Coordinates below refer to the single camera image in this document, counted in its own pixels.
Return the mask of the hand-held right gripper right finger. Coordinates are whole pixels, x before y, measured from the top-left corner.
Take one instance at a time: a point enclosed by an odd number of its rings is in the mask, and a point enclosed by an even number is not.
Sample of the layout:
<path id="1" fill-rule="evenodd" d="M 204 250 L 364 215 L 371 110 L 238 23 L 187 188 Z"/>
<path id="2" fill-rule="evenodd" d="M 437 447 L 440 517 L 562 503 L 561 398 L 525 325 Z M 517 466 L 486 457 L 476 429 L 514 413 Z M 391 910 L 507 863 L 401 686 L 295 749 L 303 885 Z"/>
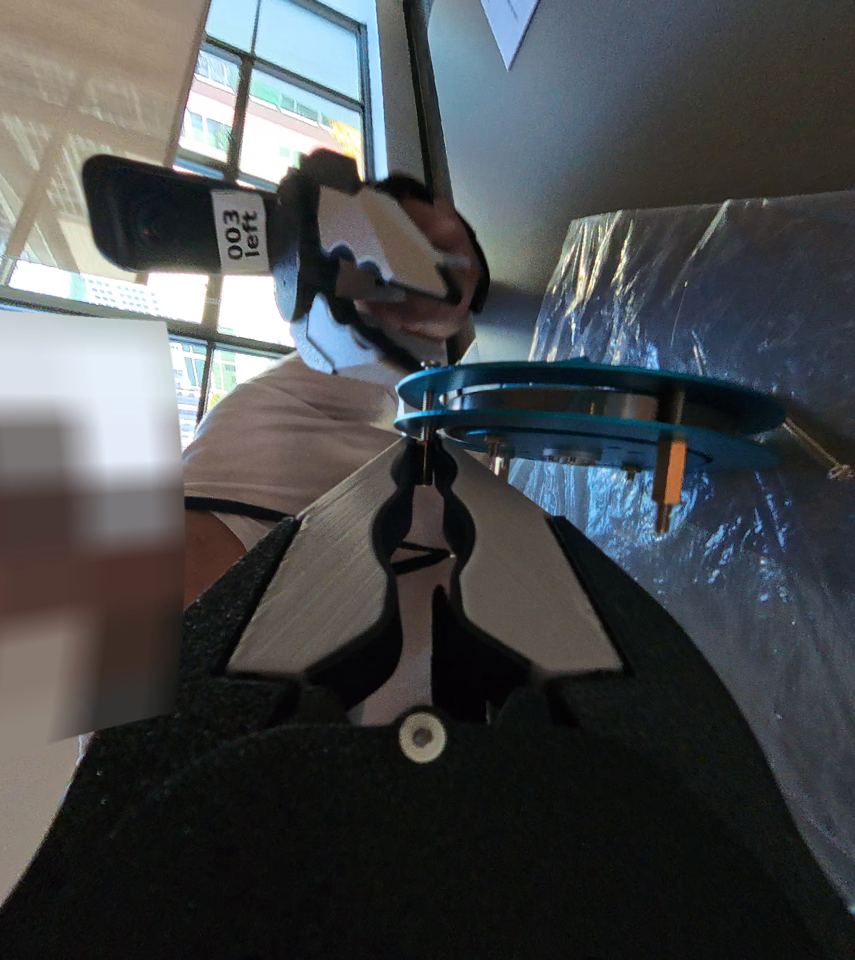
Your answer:
<path id="1" fill-rule="evenodd" d="M 521 688 L 622 675 L 553 518 L 452 441 L 436 441 L 432 467 L 454 558 L 433 601 L 434 704 L 487 721 Z"/>

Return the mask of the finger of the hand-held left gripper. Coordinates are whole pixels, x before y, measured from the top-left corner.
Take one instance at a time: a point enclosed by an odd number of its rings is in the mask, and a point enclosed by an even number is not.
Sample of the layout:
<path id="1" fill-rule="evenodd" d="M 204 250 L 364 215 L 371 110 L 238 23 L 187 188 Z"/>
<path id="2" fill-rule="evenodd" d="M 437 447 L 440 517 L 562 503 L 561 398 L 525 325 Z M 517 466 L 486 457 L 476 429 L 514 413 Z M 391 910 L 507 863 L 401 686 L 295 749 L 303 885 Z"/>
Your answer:
<path id="1" fill-rule="evenodd" d="M 461 292 L 440 253 L 390 195 L 370 186 L 348 193 L 319 188 L 317 227 L 321 252 L 381 282 L 439 301 Z"/>
<path id="2" fill-rule="evenodd" d="M 323 294 L 314 296 L 304 317 L 304 364 L 341 378 L 403 378 L 406 371 L 349 324 L 331 313 Z"/>

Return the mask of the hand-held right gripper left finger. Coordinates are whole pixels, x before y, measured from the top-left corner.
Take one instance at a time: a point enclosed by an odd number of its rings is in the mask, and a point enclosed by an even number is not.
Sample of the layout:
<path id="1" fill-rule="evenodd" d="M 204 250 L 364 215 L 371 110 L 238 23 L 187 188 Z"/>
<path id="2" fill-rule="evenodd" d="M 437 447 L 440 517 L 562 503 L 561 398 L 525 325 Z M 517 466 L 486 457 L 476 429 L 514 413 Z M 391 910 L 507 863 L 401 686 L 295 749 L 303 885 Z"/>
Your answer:
<path id="1" fill-rule="evenodd" d="M 346 711 L 368 698 L 402 651 L 391 558 L 409 528 L 410 442 L 398 439 L 296 516 L 228 676 L 326 688 Z"/>

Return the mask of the blue metal turntable disc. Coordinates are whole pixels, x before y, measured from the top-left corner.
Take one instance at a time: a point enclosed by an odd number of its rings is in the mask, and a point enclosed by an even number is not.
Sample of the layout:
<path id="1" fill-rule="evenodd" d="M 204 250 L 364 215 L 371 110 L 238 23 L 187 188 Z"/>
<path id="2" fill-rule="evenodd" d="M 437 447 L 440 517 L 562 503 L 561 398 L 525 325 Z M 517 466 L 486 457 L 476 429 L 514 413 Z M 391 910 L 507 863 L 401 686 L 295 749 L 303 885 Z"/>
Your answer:
<path id="1" fill-rule="evenodd" d="M 563 362 L 486 362 L 426 368 L 397 384 L 423 429 L 476 452 L 628 472 L 654 470 L 661 441 L 685 442 L 684 473 L 757 472 L 779 451 L 757 438 L 787 410 L 770 393 L 668 370 Z"/>

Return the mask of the person's right forearm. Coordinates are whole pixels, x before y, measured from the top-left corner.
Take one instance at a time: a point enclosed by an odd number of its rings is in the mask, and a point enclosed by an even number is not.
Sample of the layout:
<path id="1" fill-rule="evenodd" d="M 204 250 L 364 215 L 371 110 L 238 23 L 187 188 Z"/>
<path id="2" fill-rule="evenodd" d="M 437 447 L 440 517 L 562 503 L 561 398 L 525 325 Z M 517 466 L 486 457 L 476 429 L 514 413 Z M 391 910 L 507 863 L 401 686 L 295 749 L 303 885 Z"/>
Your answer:
<path id="1" fill-rule="evenodd" d="M 257 522 L 236 513 L 185 509 L 184 609 L 246 555 L 258 530 Z"/>

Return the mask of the grey desk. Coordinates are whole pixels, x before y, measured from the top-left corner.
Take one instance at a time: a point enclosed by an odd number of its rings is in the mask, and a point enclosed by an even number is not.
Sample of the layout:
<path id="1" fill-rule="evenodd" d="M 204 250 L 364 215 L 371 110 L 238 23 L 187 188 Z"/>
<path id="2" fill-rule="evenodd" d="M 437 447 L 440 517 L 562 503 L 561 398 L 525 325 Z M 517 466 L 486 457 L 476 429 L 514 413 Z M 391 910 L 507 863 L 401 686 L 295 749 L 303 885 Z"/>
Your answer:
<path id="1" fill-rule="evenodd" d="M 574 221 L 855 190 L 855 2 L 541 2 L 510 70 L 480 2 L 428 37 L 490 340 L 534 339 Z"/>

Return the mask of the person's left hand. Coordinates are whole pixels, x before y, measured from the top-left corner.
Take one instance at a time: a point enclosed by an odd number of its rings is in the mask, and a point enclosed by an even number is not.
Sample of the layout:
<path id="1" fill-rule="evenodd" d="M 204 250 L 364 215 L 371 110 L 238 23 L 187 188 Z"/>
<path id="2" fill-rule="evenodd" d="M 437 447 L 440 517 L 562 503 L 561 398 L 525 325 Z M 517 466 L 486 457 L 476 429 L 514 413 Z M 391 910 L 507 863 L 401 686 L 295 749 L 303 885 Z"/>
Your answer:
<path id="1" fill-rule="evenodd" d="M 458 210 L 421 181 L 406 174 L 391 174 L 374 188 L 394 197 L 411 221 L 434 248 L 451 255 L 464 267 L 451 268 L 461 291 L 457 303 L 434 300 L 421 294 L 407 294 L 399 303 L 355 300 L 354 307 L 370 323 L 434 342 L 445 343 L 466 337 L 474 315 L 480 314 L 488 299 L 491 277 L 477 234 Z"/>

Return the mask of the large grid window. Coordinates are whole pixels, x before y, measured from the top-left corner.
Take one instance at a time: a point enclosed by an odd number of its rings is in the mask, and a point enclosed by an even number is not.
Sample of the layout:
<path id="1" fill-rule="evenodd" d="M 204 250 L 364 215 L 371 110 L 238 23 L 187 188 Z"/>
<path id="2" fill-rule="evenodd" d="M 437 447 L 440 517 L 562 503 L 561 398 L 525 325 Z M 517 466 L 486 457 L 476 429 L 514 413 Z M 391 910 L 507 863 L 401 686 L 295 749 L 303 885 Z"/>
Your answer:
<path id="1" fill-rule="evenodd" d="M 289 350 L 265 280 L 133 272 L 82 169 L 110 154 L 260 190 L 317 149 L 372 157 L 368 37 L 319 2 L 0 1 L 0 309 L 162 318 L 181 443 Z"/>

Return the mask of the large clear plastic bag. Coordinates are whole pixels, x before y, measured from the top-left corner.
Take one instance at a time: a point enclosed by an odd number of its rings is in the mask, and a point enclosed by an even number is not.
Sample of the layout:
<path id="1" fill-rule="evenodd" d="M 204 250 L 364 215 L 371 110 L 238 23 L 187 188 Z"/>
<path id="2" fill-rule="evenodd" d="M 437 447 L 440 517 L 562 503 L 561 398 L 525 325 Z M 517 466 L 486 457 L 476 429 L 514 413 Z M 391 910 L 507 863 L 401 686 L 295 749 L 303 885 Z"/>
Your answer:
<path id="1" fill-rule="evenodd" d="M 530 358 L 658 369 L 774 395 L 855 469 L 855 190 L 573 221 Z M 772 470 L 651 480 L 517 463 L 699 645 L 752 724 L 805 839 L 855 912 L 855 476 L 781 428 Z"/>

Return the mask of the printed instruction sheet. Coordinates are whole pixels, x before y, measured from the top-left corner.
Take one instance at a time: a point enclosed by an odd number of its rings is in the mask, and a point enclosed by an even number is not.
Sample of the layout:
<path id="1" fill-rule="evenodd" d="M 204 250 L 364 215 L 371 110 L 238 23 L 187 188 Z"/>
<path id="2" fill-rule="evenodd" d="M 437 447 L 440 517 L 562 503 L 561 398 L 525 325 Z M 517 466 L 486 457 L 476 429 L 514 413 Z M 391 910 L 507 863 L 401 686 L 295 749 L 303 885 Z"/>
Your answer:
<path id="1" fill-rule="evenodd" d="M 539 3 L 538 0 L 481 1 L 506 70 L 514 64 Z"/>

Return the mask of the small metal rod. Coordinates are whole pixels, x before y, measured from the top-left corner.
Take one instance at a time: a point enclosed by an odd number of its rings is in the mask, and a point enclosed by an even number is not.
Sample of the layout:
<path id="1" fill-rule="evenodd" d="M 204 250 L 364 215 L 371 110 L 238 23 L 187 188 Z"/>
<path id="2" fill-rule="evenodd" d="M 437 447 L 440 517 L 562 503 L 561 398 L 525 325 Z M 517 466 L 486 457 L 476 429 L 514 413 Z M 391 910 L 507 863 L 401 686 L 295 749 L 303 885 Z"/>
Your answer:
<path id="1" fill-rule="evenodd" d="M 855 477 L 855 468 L 843 462 L 822 443 L 811 436 L 792 418 L 787 417 L 782 428 L 805 451 L 806 455 L 820 464 L 829 481 L 848 482 Z"/>

